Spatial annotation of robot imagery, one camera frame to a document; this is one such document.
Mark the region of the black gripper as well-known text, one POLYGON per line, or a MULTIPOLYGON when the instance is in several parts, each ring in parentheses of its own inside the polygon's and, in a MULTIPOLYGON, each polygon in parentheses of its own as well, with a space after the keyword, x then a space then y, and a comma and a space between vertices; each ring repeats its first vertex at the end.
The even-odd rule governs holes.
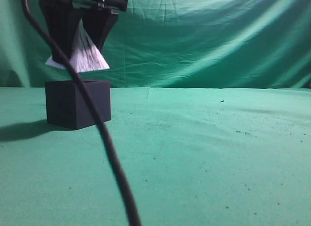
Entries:
POLYGON ((112 9, 126 12, 128 0, 39 0, 39 7, 50 37, 70 59, 73 54, 76 30, 82 15, 86 33, 101 52, 111 29, 119 18, 119 14, 114 13, 112 9), (81 10, 74 8, 72 1, 84 5, 96 5, 104 9, 86 9, 83 15, 81 10))

